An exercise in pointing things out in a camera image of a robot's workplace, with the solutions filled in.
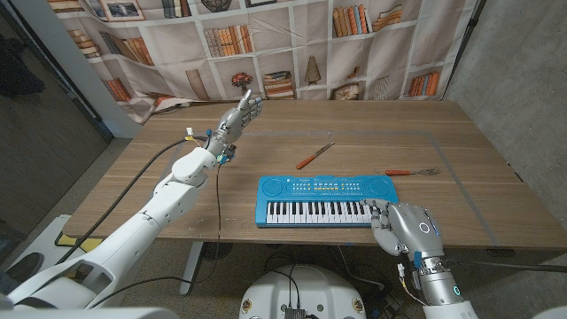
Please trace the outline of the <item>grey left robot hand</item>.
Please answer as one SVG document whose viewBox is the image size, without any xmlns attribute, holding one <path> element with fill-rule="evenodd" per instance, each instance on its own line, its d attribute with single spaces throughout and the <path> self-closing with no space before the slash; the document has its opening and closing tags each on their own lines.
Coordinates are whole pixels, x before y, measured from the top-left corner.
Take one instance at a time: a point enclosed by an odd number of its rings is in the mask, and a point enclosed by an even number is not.
<svg viewBox="0 0 567 319">
<path fill-rule="evenodd" d="M 214 156 L 221 155 L 243 134 L 244 128 L 262 111 L 262 99 L 252 97 L 249 89 L 240 99 L 237 107 L 230 108 L 222 115 L 216 130 L 207 139 L 205 149 Z"/>
</svg>

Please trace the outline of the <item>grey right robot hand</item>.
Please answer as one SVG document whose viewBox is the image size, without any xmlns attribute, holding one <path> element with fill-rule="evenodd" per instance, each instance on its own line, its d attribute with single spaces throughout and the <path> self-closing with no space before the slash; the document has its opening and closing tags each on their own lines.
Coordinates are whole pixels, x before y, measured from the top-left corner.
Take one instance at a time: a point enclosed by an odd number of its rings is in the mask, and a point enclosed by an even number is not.
<svg viewBox="0 0 567 319">
<path fill-rule="evenodd" d="M 363 199 L 360 204 L 371 212 L 373 236 L 390 255 L 406 253 L 410 261 L 416 252 L 423 259 L 444 255 L 440 228 L 427 208 L 379 198 Z"/>
</svg>

